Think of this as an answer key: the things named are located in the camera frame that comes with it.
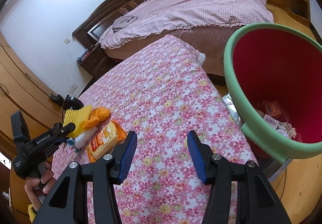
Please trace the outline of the yellow foam fruit net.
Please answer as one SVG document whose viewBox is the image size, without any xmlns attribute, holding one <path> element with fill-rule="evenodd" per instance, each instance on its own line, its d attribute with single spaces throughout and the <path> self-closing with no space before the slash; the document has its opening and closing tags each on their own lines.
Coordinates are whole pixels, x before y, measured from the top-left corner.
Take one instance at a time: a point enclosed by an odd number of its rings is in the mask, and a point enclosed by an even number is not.
<svg viewBox="0 0 322 224">
<path fill-rule="evenodd" d="M 63 126 L 66 126 L 69 123 L 75 124 L 75 130 L 68 134 L 68 138 L 78 137 L 84 131 L 83 124 L 89 120 L 91 111 L 91 105 L 86 105 L 77 110 L 66 110 L 63 119 Z"/>
</svg>

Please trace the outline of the rice cracker snack bag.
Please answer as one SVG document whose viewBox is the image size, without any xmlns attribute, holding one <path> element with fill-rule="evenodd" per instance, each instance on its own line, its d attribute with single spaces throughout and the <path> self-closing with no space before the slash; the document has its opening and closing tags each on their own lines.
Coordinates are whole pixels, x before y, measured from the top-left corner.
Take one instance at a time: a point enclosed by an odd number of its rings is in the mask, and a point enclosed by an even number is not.
<svg viewBox="0 0 322 224">
<path fill-rule="evenodd" d="M 120 124 L 111 120 L 88 144 L 86 151 L 89 161 L 96 162 L 99 158 L 111 152 L 126 137 L 126 132 Z"/>
</svg>

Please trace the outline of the orange plastic wrapper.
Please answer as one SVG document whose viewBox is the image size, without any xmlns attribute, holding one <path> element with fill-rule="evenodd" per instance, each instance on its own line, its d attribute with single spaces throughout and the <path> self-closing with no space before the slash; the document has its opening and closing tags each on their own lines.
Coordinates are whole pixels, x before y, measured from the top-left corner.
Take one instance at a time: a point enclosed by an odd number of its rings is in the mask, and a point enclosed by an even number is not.
<svg viewBox="0 0 322 224">
<path fill-rule="evenodd" d="M 90 117 L 82 123 L 84 130 L 96 127 L 100 122 L 107 120 L 111 116 L 111 111 L 105 107 L 97 107 L 90 112 Z"/>
</svg>

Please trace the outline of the light blue plastic scrap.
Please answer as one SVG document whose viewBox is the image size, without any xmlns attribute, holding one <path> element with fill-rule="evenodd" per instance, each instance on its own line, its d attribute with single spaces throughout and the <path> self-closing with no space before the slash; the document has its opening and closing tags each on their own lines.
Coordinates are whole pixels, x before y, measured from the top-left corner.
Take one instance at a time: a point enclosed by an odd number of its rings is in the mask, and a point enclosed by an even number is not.
<svg viewBox="0 0 322 224">
<path fill-rule="evenodd" d="M 81 148 L 77 148 L 75 146 L 75 139 L 74 138 L 68 138 L 66 140 L 66 144 L 67 144 L 67 146 L 72 147 L 74 149 L 75 153 L 80 153 L 81 152 Z"/>
</svg>

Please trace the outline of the white plastic bag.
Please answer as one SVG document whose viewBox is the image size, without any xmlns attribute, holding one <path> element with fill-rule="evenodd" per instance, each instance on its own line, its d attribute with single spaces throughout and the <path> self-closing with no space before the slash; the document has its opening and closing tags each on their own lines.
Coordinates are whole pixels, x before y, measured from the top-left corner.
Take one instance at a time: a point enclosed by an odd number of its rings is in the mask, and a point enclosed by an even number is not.
<svg viewBox="0 0 322 224">
<path fill-rule="evenodd" d="M 75 137 L 74 139 L 74 146 L 77 149 L 82 149 L 86 147 L 89 143 L 89 141 L 92 139 L 92 137 L 97 132 L 98 128 L 95 126 L 92 129 L 84 130 L 82 133 L 79 134 L 79 136 Z"/>
</svg>

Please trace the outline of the wooden wardrobe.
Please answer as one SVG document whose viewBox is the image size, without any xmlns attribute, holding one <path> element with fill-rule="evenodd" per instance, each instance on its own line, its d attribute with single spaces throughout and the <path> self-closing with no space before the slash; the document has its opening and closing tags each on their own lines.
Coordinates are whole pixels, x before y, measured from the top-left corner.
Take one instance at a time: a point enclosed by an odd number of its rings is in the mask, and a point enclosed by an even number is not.
<svg viewBox="0 0 322 224">
<path fill-rule="evenodd" d="M 1 36 L 1 152 L 7 158 L 17 154 L 10 120 L 13 113 L 22 112 L 31 138 L 62 121 L 62 109 L 50 99 L 50 92 Z"/>
</svg>

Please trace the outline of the pink floral table cloth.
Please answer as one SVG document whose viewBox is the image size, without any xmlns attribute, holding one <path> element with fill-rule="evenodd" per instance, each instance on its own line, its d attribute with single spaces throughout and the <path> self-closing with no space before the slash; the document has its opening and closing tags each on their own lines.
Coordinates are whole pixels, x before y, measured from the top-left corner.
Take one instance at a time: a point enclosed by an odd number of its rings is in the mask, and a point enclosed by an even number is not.
<svg viewBox="0 0 322 224">
<path fill-rule="evenodd" d="M 80 100 L 110 109 L 112 120 L 137 134 L 129 174 L 115 187 L 123 223 L 202 222 L 210 187 L 196 175 L 187 147 L 191 130 L 231 162 L 255 160 L 199 51 L 175 36 L 115 66 Z"/>
</svg>

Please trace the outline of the dark wooden nightstand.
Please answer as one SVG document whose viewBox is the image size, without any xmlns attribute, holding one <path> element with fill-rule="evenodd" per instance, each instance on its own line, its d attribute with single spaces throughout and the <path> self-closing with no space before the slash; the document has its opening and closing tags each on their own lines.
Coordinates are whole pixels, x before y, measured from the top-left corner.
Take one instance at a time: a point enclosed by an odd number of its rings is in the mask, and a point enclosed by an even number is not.
<svg viewBox="0 0 322 224">
<path fill-rule="evenodd" d="M 111 70 L 115 63 L 100 45 L 92 45 L 77 59 L 77 65 L 83 67 L 95 80 L 98 80 Z"/>
</svg>

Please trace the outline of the dark wooden headboard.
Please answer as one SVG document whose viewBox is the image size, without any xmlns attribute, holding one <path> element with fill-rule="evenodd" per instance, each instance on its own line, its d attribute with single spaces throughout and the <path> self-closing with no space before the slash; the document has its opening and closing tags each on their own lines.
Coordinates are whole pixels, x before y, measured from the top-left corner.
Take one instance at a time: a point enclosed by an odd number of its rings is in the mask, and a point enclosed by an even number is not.
<svg viewBox="0 0 322 224">
<path fill-rule="evenodd" d="M 85 48 L 91 49 L 116 19 L 144 1 L 146 0 L 105 0 L 72 32 L 72 37 Z"/>
</svg>

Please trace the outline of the red bin with green rim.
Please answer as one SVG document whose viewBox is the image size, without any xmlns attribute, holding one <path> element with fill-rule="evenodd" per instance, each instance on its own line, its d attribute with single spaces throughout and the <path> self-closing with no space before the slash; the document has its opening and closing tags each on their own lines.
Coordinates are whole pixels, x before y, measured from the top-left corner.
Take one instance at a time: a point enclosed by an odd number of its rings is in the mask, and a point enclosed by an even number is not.
<svg viewBox="0 0 322 224">
<path fill-rule="evenodd" d="M 256 156 L 285 162 L 321 153 L 321 45 L 315 40 L 275 23 L 244 26 L 226 43 L 224 76 Z M 260 116 L 270 102 L 279 106 L 278 120 L 295 128 L 294 139 Z"/>
</svg>

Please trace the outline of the grey folded cloth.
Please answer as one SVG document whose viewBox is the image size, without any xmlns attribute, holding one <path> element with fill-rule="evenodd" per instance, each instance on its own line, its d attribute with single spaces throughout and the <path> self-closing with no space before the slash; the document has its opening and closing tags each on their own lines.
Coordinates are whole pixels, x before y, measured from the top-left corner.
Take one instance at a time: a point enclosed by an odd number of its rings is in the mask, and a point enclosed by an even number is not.
<svg viewBox="0 0 322 224">
<path fill-rule="evenodd" d="M 112 24 L 112 30 L 114 33 L 126 28 L 128 25 L 132 24 L 138 19 L 137 16 L 121 16 L 120 18 L 116 19 Z"/>
</svg>

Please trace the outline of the pink checked bedspread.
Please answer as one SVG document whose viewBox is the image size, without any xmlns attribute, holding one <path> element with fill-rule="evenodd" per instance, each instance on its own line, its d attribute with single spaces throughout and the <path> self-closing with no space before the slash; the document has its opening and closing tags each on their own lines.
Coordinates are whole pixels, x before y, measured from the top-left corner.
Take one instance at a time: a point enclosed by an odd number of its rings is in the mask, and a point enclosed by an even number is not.
<svg viewBox="0 0 322 224">
<path fill-rule="evenodd" d="M 178 29 L 273 23 L 266 0 L 147 0 L 126 16 L 136 20 L 118 32 L 108 27 L 98 41 L 102 48 L 117 49 L 133 40 Z"/>
</svg>

